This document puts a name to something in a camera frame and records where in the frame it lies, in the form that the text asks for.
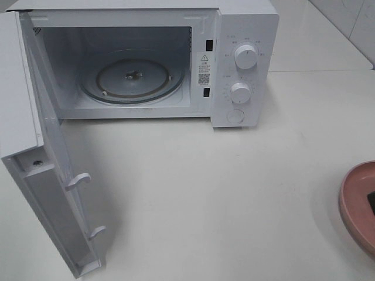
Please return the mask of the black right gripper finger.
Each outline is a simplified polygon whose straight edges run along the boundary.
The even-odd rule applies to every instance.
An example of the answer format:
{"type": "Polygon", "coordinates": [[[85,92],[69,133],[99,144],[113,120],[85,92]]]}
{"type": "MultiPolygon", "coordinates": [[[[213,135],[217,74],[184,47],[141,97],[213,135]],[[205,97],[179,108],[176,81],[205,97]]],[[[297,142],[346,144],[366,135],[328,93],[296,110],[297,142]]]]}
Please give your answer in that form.
{"type": "Polygon", "coordinates": [[[369,206],[373,214],[375,215],[375,191],[372,191],[371,193],[367,195],[367,200],[369,202],[369,206]]]}

